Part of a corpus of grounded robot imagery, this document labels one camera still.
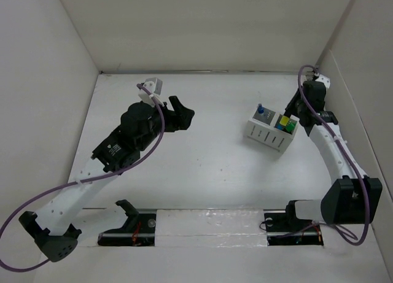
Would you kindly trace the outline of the green cap highlighter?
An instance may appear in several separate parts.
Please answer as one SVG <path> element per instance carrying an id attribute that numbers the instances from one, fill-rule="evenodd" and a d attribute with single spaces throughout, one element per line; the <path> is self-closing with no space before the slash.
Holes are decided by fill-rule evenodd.
<path id="1" fill-rule="evenodd" d="M 296 122 L 288 122 L 288 124 L 284 128 L 285 132 L 292 134 L 296 128 L 296 124 Z"/>

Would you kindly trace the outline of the yellow cap highlighter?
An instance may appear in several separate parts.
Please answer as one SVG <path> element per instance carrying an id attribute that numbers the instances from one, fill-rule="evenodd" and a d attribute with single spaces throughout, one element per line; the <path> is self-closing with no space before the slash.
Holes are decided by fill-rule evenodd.
<path id="1" fill-rule="evenodd" d="M 283 116 L 281 117 L 280 121 L 279 121 L 279 124 L 280 124 L 281 126 L 287 126 L 288 123 L 289 123 L 289 121 L 290 121 L 290 118 L 283 115 Z"/>

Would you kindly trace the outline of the clear blue correction pen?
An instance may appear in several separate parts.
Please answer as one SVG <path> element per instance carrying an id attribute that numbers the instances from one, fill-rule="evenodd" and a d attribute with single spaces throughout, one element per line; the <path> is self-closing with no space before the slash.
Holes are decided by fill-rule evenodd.
<path id="1" fill-rule="evenodd" d="M 265 113 L 265 108 L 262 106 L 262 104 L 258 104 L 257 106 L 257 112 L 259 114 L 264 114 Z"/>

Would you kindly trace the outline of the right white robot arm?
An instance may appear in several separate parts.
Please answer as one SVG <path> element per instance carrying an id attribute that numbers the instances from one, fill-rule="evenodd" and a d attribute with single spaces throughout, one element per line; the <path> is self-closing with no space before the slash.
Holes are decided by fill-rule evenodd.
<path id="1" fill-rule="evenodd" d="M 284 115 L 295 116 L 314 142 L 327 167 L 332 186 L 320 202 L 321 219 L 327 224 L 363 224 L 365 210 L 371 223 L 383 189 L 356 163 L 341 136 L 335 114 L 324 109 L 327 88 L 306 80 L 287 105 Z"/>

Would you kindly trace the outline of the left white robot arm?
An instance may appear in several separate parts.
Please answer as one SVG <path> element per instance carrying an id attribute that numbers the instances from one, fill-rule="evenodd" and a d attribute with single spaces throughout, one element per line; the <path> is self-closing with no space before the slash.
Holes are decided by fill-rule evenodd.
<path id="1" fill-rule="evenodd" d="M 25 211 L 18 221 L 50 262 L 67 257 L 85 234 L 76 217 L 105 186 L 135 167 L 141 152 L 158 146 L 164 133 L 187 130 L 195 115 L 177 96 L 170 96 L 172 109 L 157 97 L 132 104 L 120 124 L 92 152 L 84 169 L 64 185 L 59 194 L 36 211 Z"/>

